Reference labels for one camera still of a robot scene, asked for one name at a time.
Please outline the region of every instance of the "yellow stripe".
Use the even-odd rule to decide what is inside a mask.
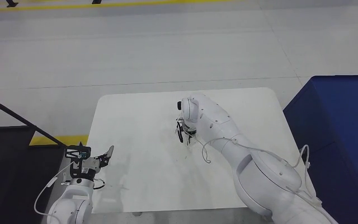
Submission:
[[[82,142],[82,144],[86,145],[88,140],[88,136],[55,136],[55,138],[57,140],[60,140],[67,146],[70,146],[72,144],[78,145],[79,142]],[[44,136],[35,136],[32,138],[30,142],[31,146],[34,145],[42,146],[46,144],[55,144],[55,143]]]
[[[105,7],[127,7],[127,6],[151,6],[156,4],[186,4],[186,3],[208,3],[208,2],[230,2],[232,0],[166,0],[151,2],[118,2],[107,4],[77,4],[61,6],[24,6],[20,4],[14,8],[0,8],[0,11],[23,11],[23,10],[68,10],[76,8],[105,8]]]

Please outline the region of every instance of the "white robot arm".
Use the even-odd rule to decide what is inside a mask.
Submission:
[[[240,199],[254,212],[272,216],[276,224],[337,223],[309,194],[287,161],[258,149],[230,115],[203,94],[178,102],[178,134],[198,134],[229,162]]]
[[[41,213],[36,209],[36,202],[41,193],[56,181],[57,175],[47,184],[37,197],[34,209],[35,212],[47,216],[48,224],[84,224],[87,223],[92,213],[92,194],[94,189],[100,189],[105,186],[102,180],[102,186],[94,188],[95,174],[100,172],[102,167],[109,164],[114,146],[101,156],[90,157],[91,148],[86,146],[68,146],[65,157],[71,158],[70,175],[72,180],[66,181],[61,185],[68,185],[62,196],[51,206],[48,214]]]

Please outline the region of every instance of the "gray floor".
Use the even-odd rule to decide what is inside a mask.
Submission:
[[[358,1],[0,13],[0,102],[50,134],[88,134],[107,94],[269,87],[358,73]],[[0,114],[0,125],[16,125]],[[92,223],[260,223],[250,211],[95,215]]]

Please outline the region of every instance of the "white table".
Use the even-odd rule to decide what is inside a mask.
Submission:
[[[295,164],[298,149],[272,90],[201,92],[222,106],[252,142]],[[87,145],[92,156],[103,154],[111,145],[115,150],[110,164],[96,175],[106,186],[93,194],[93,213],[245,207],[220,153],[208,147],[212,163],[206,164],[198,143],[188,148],[179,142],[177,101],[191,93],[100,98]],[[303,177],[302,161],[298,171]]]

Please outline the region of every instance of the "blue box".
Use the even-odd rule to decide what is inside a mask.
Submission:
[[[358,76],[314,76],[284,109],[309,176],[340,224],[358,223]]]

